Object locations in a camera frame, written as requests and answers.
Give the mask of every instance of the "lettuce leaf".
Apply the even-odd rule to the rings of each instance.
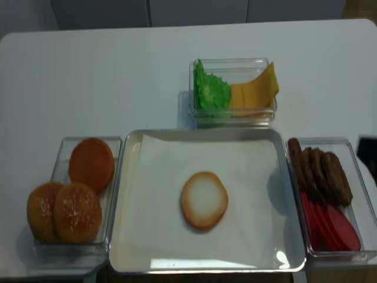
[[[228,109],[230,85],[213,74],[207,74],[200,59],[194,69],[194,95],[197,109]]]

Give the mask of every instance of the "white table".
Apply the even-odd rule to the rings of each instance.
[[[186,124],[189,63],[267,57],[280,93],[273,127],[292,136],[377,134],[377,29],[367,20],[14,34],[0,44],[0,277],[83,275],[36,261],[30,191],[65,136]],[[377,189],[359,162],[372,202]]]

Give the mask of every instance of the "clear plastic container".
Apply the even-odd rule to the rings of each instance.
[[[51,181],[60,182],[65,185],[71,182],[68,174],[68,166],[73,149],[86,137],[66,137],[60,145],[57,160]],[[104,141],[114,157],[115,173],[112,181],[105,191],[98,195],[102,208],[102,222],[97,237],[89,243],[80,244],[45,244],[34,239],[34,251],[36,254],[47,255],[105,255],[108,254],[110,235],[113,228],[114,209],[119,179],[119,167],[121,158],[122,140],[120,137],[99,137]]]
[[[229,84],[241,84],[255,79],[269,65],[266,58],[201,60],[208,74],[221,77]],[[270,108],[197,109],[194,97],[194,69],[197,60],[190,64],[189,114],[193,126],[267,126],[275,118],[276,98]]]
[[[310,138],[298,139],[298,141],[302,149],[305,147],[311,147],[313,149],[318,147],[324,152],[334,152],[339,158],[353,194],[351,205],[347,208],[341,208],[341,211],[355,228],[361,242],[361,251],[314,251],[309,239],[300,194],[295,178],[292,175],[297,210],[299,212],[303,238],[306,244],[308,259],[306,267],[347,267],[365,265],[370,259],[377,256],[377,220],[350,143],[343,138]]]

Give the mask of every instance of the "yellow cheese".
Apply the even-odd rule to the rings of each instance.
[[[241,84],[232,84],[230,86],[231,91],[231,108],[232,109],[240,109],[244,108],[243,105],[243,95],[242,95],[242,85]]]
[[[245,108],[264,108],[270,105],[279,92],[273,62],[254,80],[240,86]]]

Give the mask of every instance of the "red tomato slice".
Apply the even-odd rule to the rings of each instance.
[[[338,208],[328,205],[325,217],[332,233],[339,240],[343,251],[361,250],[358,234],[347,217]]]
[[[319,204],[312,204],[313,214],[316,219],[317,228],[323,243],[328,251],[341,251],[342,246],[330,230],[326,219],[326,209]]]
[[[317,235],[317,229],[316,229],[316,221],[314,219],[312,208],[310,206],[310,200],[307,198],[307,195],[305,192],[301,191],[300,194],[301,194],[301,201],[302,201],[302,206],[303,206],[303,210],[305,214],[305,219],[307,223],[310,243],[312,244],[313,250],[317,251],[318,250],[318,235]]]

